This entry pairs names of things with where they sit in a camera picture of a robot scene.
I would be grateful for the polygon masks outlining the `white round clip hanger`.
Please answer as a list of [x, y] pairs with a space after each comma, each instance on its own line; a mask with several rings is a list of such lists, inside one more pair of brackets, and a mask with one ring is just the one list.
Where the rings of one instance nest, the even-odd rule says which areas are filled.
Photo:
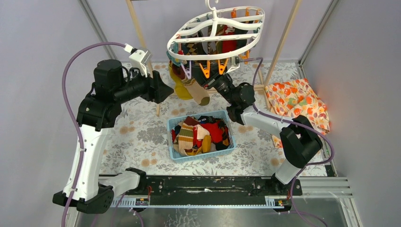
[[[237, 6], [216, 9], [210, 1], [204, 1], [209, 12], [187, 21], [167, 42], [167, 55], [172, 60], [205, 61], [236, 57], [251, 50], [260, 40], [265, 22], [265, 11], [255, 6]], [[246, 41], [243, 47], [235, 47], [219, 54], [179, 54], [184, 44], [223, 41]]]

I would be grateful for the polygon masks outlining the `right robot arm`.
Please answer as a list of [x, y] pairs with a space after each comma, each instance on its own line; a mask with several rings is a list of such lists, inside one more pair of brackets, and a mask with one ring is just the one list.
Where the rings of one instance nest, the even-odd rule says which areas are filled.
[[253, 85], [248, 82], [234, 85], [231, 76], [226, 72], [221, 75], [218, 69], [214, 69], [207, 78], [199, 66], [192, 66], [191, 71], [192, 78], [201, 87], [216, 89], [229, 103], [227, 112], [231, 121], [259, 128], [280, 138], [285, 161], [273, 174], [271, 188], [278, 195], [287, 192], [290, 189], [290, 181], [323, 147], [318, 132], [309, 120], [302, 115], [288, 118], [261, 112], [254, 104]]

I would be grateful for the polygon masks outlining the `striped beige brown sock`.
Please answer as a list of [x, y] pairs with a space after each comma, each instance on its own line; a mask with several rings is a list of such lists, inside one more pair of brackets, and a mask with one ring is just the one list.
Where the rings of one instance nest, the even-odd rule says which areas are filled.
[[181, 79], [184, 87], [189, 91], [192, 99], [201, 106], [206, 106], [210, 102], [210, 96], [195, 79], [189, 79], [182, 68], [174, 66], [174, 73]]

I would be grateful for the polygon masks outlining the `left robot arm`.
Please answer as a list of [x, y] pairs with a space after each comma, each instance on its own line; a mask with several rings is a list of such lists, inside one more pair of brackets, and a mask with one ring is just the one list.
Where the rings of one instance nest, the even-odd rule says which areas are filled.
[[132, 167], [99, 182], [103, 150], [122, 113], [122, 104], [137, 97], [159, 104], [174, 90], [162, 81], [158, 71], [153, 71], [152, 77], [145, 77], [139, 69], [128, 69], [112, 59], [97, 64], [94, 79], [74, 117], [80, 135], [70, 178], [52, 201], [64, 207], [75, 207], [82, 213], [103, 214], [116, 196], [127, 191], [142, 194], [147, 189], [146, 173]]

